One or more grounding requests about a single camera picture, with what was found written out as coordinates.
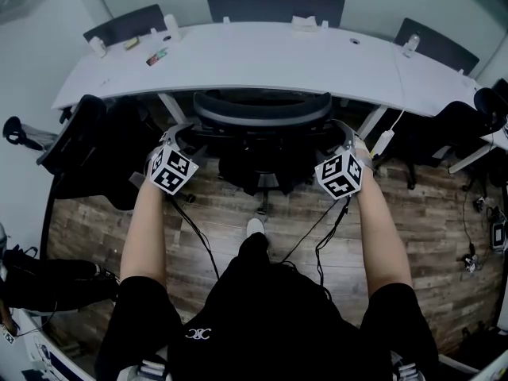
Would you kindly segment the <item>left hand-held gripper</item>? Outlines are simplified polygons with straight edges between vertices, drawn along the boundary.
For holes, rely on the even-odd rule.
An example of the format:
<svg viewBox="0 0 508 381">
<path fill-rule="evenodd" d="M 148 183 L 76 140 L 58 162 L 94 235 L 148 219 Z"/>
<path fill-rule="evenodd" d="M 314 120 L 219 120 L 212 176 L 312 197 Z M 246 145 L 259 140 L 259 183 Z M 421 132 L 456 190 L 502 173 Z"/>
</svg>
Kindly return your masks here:
<svg viewBox="0 0 508 381">
<path fill-rule="evenodd" d="M 188 146 L 186 157 L 171 147 L 178 144 L 178 138 L 182 133 L 192 130 L 193 127 L 191 123 L 170 127 L 160 138 L 163 146 L 152 156 L 149 179 L 169 195 L 176 194 L 191 179 L 198 170 L 198 165 L 194 162 L 202 162 L 206 154 L 206 145 Z"/>
</svg>

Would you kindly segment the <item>person's black trouser leg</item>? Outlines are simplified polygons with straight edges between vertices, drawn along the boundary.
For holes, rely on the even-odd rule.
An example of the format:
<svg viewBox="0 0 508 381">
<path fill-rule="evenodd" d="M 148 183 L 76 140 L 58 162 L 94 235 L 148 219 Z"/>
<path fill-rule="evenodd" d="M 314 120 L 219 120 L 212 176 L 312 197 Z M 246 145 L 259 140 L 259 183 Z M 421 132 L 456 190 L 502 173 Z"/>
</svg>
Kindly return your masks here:
<svg viewBox="0 0 508 381">
<path fill-rule="evenodd" d="M 269 265 L 268 245 L 263 233 L 253 233 L 241 244 L 237 258 L 241 263 L 252 266 Z"/>
</svg>

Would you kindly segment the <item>person's right hand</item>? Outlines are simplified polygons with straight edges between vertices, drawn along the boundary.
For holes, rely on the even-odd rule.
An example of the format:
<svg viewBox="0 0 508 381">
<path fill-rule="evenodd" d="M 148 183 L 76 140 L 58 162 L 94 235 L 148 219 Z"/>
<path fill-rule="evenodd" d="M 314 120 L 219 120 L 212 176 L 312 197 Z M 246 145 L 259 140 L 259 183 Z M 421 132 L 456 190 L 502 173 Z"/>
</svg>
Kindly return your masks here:
<svg viewBox="0 0 508 381">
<path fill-rule="evenodd" d="M 360 139 L 358 136 L 355 136 L 355 152 L 356 158 L 360 160 L 364 164 L 364 166 L 372 173 L 374 168 L 371 153 L 368 150 L 364 141 Z"/>
</svg>

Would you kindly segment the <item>grey boxy floor device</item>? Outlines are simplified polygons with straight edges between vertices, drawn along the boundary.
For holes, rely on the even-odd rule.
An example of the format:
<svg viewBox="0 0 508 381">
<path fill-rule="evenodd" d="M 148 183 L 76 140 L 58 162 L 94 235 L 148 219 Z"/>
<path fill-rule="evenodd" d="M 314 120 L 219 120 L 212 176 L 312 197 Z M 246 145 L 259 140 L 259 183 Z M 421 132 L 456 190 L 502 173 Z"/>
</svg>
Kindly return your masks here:
<svg viewBox="0 0 508 381">
<path fill-rule="evenodd" d="M 504 217 L 500 217 L 491 222 L 491 248 L 494 252 L 503 253 L 506 249 L 508 241 L 508 221 Z"/>
</svg>

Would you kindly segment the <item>black mesh office chair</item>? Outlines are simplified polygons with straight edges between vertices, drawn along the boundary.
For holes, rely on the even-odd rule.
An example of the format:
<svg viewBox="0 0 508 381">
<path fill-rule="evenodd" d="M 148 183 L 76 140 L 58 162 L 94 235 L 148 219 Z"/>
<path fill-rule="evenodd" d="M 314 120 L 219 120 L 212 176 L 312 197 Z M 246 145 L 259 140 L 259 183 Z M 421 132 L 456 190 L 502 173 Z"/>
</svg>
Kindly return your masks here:
<svg viewBox="0 0 508 381">
<path fill-rule="evenodd" d="M 261 215 L 267 213 L 269 192 L 289 194 L 312 181 L 315 166 L 345 139 L 330 116 L 329 93 L 231 102 L 208 90 L 195 93 L 193 105 L 200 124 L 186 134 L 187 143 L 217 157 L 225 181 L 251 196 L 262 193 Z"/>
</svg>

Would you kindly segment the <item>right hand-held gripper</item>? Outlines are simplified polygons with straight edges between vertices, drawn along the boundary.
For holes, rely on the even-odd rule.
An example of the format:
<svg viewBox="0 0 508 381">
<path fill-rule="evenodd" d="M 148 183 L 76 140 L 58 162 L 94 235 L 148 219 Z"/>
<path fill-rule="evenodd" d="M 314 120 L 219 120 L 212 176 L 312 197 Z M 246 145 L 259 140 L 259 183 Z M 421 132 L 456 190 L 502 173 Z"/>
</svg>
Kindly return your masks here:
<svg viewBox="0 0 508 381">
<path fill-rule="evenodd" d="M 351 196 L 361 190 L 364 163 L 356 157 L 354 129 L 341 120 L 331 122 L 344 135 L 334 155 L 315 167 L 319 186 L 334 200 Z"/>
</svg>

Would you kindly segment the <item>white desk leg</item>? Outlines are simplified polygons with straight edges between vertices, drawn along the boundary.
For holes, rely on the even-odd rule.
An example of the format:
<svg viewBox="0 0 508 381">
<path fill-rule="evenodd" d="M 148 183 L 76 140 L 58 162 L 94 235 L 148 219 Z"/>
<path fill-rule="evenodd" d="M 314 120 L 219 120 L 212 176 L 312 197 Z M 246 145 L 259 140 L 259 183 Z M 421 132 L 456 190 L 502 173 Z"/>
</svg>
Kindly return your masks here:
<svg viewBox="0 0 508 381">
<path fill-rule="evenodd" d="M 187 124 L 188 120 L 179 104 L 175 100 L 172 94 L 159 93 L 159 99 L 165 105 L 170 115 L 173 117 L 178 125 Z"/>
<path fill-rule="evenodd" d="M 448 168 L 448 173 L 451 175 L 457 173 L 458 171 L 464 169 L 466 166 L 474 163 L 475 161 L 479 160 L 480 158 L 482 158 L 483 156 L 488 154 L 492 148 L 493 148 L 493 146 L 491 144 L 484 145 L 483 147 L 476 150 L 469 156 L 465 157 L 464 159 L 462 159 L 462 160 L 456 162 L 455 164 L 453 164 L 452 166 L 450 166 Z"/>
<path fill-rule="evenodd" d="M 362 125 L 357 130 L 357 135 L 365 140 L 369 133 L 374 129 L 382 116 L 386 113 L 386 106 L 378 106 L 366 117 Z"/>
</svg>

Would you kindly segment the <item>clear plastic bag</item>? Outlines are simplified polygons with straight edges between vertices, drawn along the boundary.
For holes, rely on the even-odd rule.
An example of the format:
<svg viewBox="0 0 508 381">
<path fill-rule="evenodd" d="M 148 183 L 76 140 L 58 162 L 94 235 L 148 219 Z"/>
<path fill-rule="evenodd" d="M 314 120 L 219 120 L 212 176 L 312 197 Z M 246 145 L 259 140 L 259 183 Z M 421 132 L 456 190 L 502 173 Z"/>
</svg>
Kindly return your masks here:
<svg viewBox="0 0 508 381">
<path fill-rule="evenodd" d="M 58 138 L 58 134 L 36 129 L 30 125 L 21 124 L 18 141 L 35 151 L 45 152 L 49 150 Z"/>
</svg>

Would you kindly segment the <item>person's black shirt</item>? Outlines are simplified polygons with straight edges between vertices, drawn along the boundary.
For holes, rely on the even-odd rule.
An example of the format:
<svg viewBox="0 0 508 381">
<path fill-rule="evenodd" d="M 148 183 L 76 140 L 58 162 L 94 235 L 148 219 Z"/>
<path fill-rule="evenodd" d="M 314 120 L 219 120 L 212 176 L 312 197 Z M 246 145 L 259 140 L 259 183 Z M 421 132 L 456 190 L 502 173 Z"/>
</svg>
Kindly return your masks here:
<svg viewBox="0 0 508 381">
<path fill-rule="evenodd" d="M 379 288 L 354 326 L 293 268 L 240 259 L 188 323 L 157 281 L 121 282 L 97 380 L 117 381 L 162 348 L 175 381 L 392 381 L 393 354 L 437 381 L 437 346 L 410 286 Z"/>
</svg>

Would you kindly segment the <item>clear plastic bottle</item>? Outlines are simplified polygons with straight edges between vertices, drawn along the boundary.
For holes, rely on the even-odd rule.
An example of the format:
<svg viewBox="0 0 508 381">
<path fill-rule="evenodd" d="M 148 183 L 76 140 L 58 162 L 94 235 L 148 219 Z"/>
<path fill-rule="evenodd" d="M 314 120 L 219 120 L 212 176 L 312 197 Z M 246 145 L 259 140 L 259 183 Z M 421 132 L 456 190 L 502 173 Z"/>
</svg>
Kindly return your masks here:
<svg viewBox="0 0 508 381">
<path fill-rule="evenodd" d="M 410 36 L 410 38 L 408 39 L 408 41 L 404 44 L 402 54 L 405 57 L 410 58 L 413 55 L 413 53 L 416 51 L 416 49 L 418 48 L 419 43 L 420 43 L 419 34 L 413 33 Z"/>
</svg>

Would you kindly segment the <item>tall white bottle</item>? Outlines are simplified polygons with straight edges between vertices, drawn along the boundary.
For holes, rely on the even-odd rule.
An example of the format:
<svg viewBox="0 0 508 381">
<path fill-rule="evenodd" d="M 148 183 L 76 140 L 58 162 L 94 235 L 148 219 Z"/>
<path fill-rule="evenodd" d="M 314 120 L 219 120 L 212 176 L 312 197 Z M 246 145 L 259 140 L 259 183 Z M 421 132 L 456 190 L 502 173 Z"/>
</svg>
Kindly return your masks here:
<svg viewBox="0 0 508 381">
<path fill-rule="evenodd" d="M 167 14 L 164 16 L 164 23 L 167 27 L 168 36 L 171 40 L 181 41 L 182 37 L 179 31 L 178 23 L 173 14 Z"/>
</svg>

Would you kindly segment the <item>person's left forearm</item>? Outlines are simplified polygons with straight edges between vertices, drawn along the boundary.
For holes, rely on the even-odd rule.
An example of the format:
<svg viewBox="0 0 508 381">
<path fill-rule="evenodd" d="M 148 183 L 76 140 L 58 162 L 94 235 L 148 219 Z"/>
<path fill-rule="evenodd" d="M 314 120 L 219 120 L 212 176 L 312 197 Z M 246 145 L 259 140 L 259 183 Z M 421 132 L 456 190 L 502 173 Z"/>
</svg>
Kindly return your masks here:
<svg viewBox="0 0 508 381">
<path fill-rule="evenodd" d="M 142 276 L 166 286 L 164 199 L 149 179 L 143 182 L 121 254 L 121 281 Z"/>
</svg>

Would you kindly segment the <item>white tissue box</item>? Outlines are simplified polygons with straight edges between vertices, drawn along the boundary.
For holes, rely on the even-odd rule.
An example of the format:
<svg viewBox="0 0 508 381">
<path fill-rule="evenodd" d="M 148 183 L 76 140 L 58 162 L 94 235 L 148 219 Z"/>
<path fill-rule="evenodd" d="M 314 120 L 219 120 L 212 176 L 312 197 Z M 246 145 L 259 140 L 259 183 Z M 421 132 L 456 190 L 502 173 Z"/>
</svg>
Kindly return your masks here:
<svg viewBox="0 0 508 381">
<path fill-rule="evenodd" d="M 320 27 L 316 22 L 315 16 L 298 17 L 293 16 L 291 20 L 291 28 L 296 32 L 315 33 Z"/>
</svg>

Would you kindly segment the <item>white power adapter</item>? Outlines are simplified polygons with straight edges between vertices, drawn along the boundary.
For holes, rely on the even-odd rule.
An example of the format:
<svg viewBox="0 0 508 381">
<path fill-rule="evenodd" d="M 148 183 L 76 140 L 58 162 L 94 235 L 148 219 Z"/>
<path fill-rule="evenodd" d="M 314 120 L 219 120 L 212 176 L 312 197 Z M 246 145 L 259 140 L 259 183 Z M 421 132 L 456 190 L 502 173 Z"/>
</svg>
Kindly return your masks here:
<svg viewBox="0 0 508 381">
<path fill-rule="evenodd" d="M 374 158 L 382 155 L 393 137 L 394 131 L 392 129 L 384 131 L 371 150 L 371 157 Z"/>
</svg>

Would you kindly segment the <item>dark grey desk divider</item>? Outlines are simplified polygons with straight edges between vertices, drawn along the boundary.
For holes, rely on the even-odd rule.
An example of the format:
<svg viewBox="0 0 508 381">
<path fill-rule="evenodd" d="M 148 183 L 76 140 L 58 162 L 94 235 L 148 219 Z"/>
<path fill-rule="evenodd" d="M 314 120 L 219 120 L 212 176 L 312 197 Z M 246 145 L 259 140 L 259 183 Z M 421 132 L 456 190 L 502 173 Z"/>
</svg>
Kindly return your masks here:
<svg viewBox="0 0 508 381">
<path fill-rule="evenodd" d="M 406 17 L 394 38 L 394 43 L 403 46 L 413 34 L 420 37 L 416 52 L 437 62 L 470 75 L 479 62 L 479 58 L 466 48 L 457 44 L 445 35 Z"/>
<path fill-rule="evenodd" d="M 121 15 L 93 29 L 86 31 L 83 37 L 90 42 L 93 37 L 103 41 L 106 47 L 115 45 L 134 37 L 167 30 L 160 6 L 155 4 Z"/>
<path fill-rule="evenodd" d="M 293 17 L 314 17 L 338 29 L 345 0 L 207 0 L 214 22 L 290 22 Z"/>
</svg>

